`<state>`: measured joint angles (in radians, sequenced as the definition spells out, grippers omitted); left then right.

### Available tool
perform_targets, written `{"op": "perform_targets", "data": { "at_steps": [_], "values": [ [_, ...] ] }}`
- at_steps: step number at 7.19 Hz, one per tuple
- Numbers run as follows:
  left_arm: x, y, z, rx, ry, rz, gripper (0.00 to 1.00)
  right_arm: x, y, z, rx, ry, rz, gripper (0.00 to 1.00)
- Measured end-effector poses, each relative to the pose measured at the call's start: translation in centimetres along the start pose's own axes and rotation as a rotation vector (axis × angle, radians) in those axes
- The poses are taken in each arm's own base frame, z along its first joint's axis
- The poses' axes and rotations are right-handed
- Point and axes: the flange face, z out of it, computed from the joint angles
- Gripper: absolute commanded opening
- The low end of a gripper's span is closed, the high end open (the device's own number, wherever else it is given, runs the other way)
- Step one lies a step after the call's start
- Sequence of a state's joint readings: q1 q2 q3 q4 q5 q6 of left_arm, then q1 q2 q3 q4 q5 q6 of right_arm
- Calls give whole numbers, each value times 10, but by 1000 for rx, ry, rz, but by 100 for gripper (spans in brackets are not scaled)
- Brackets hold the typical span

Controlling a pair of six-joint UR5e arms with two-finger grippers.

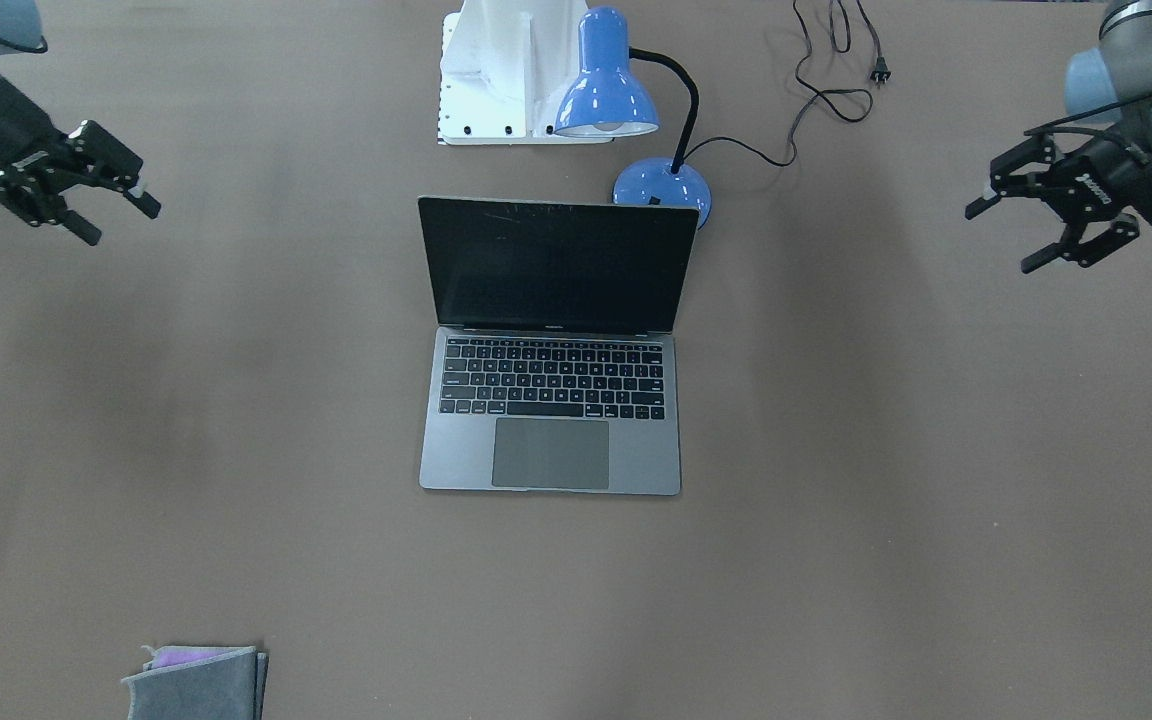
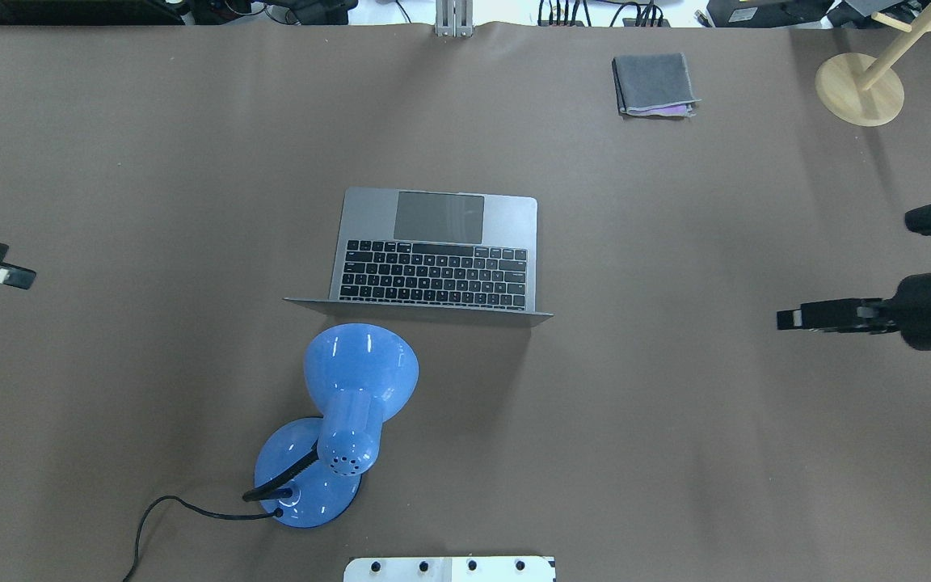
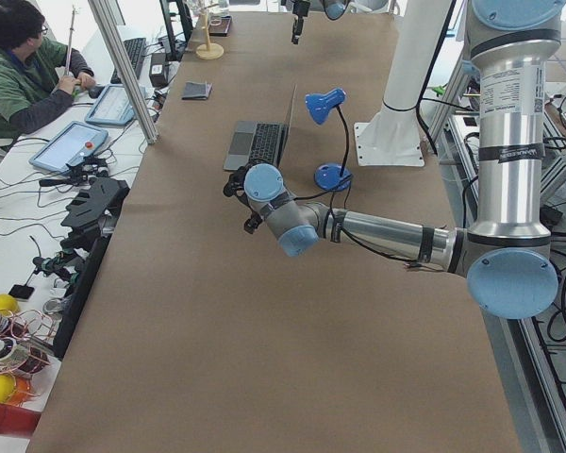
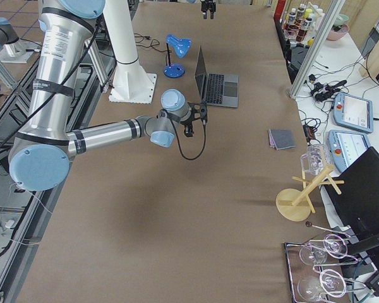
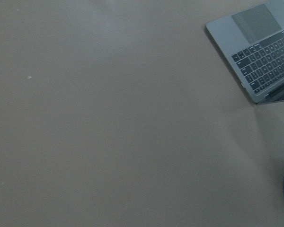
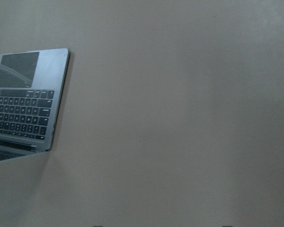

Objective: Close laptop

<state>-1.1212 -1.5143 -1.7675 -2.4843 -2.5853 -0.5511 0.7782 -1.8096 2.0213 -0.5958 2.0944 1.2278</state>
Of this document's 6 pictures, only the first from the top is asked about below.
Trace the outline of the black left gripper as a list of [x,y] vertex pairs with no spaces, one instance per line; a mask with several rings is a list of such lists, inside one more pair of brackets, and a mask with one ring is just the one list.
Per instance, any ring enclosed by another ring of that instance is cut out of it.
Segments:
[[[1021,274],[1064,260],[1087,268],[1129,245],[1140,234],[1134,209],[1152,228],[1152,138],[1130,138],[1116,129],[1070,129],[1089,141],[1062,154],[1055,131],[1026,135],[1025,141],[990,164],[978,199],[964,218],[972,220],[1005,199],[1041,199],[1064,220],[1061,237],[1020,260]],[[1108,222],[1105,232],[1083,240],[1087,223]]]

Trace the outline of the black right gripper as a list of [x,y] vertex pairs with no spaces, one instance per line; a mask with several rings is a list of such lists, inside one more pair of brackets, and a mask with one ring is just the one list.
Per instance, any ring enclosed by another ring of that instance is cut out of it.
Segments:
[[147,192],[141,176],[145,161],[96,122],[82,122],[67,136],[79,176],[52,167],[9,165],[44,150],[58,150],[65,132],[41,106],[0,73],[0,205],[31,227],[58,225],[88,247],[99,245],[103,232],[69,209],[63,192],[76,184],[103,187],[132,202],[147,218],[159,218],[161,202]]

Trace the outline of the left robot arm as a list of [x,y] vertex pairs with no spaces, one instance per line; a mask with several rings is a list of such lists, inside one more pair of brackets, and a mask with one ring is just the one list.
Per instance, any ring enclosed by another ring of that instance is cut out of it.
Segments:
[[1064,76],[1064,118],[1028,129],[990,164],[979,217],[1005,199],[1037,199],[1064,223],[1056,242],[1021,260],[1092,266],[1152,228],[1152,1],[1111,1],[1092,50]]

